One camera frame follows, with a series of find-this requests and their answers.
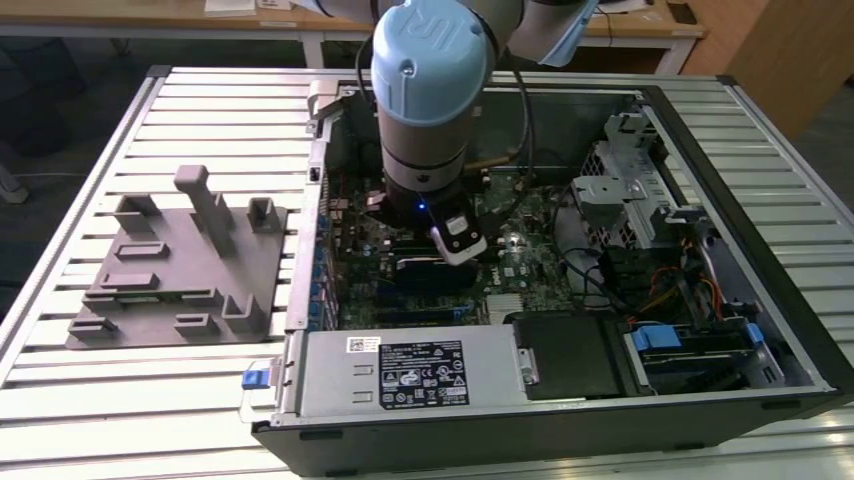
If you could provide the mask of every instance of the wooden table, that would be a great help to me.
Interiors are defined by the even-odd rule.
[[[204,0],[0,0],[0,35],[296,40],[309,68],[324,67],[324,41],[361,41],[369,31],[368,25],[298,7],[206,18]],[[699,25],[676,23],[664,0],[656,0],[648,9],[611,15],[609,30],[607,19],[596,17],[581,46],[664,50],[655,73],[677,74],[704,33]]]

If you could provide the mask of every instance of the slotted metal surface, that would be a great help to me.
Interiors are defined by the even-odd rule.
[[[531,74],[537,83],[656,83],[755,221],[821,321],[854,355],[854,229],[837,200],[737,92],[713,79]],[[240,373],[281,353],[294,237],[280,262],[270,327],[258,345],[66,351],[68,323],[106,254],[122,193],[153,192],[161,208],[189,202],[170,184],[182,163],[201,163],[229,204],[270,196],[301,225],[305,96],[314,79],[346,72],[176,68],[149,79],[93,177],[48,247],[0,339],[0,478],[293,478],[241,422]],[[496,81],[512,82],[508,75]],[[685,177],[673,175],[695,200]],[[252,393],[249,414],[272,408],[272,391]],[[854,411],[769,425],[716,448],[560,462],[532,462],[389,474],[377,478],[732,478],[849,474]]]

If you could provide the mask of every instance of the power supply label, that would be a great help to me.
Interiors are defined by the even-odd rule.
[[[468,405],[463,342],[380,345],[378,391],[385,410]]]

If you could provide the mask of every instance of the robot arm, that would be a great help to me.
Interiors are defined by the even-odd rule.
[[[471,110],[507,45],[540,63],[568,63],[597,0],[297,0],[328,16],[376,24],[385,223],[428,230],[451,265],[487,247],[460,184]]]
[[[561,67],[572,59],[597,0],[456,0],[487,22],[513,54],[541,65]],[[329,17],[376,25],[404,0],[290,0]]]

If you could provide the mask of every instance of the blue latch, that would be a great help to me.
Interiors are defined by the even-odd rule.
[[[262,390],[269,388],[269,369],[242,372],[242,389]]]
[[[747,336],[749,337],[749,341],[752,342],[752,346],[757,346],[764,342],[764,335],[761,335],[761,330],[759,330],[759,325],[755,323],[747,324]]]
[[[639,352],[649,348],[676,348],[681,346],[676,329],[669,325],[649,325],[631,332],[631,340]]]

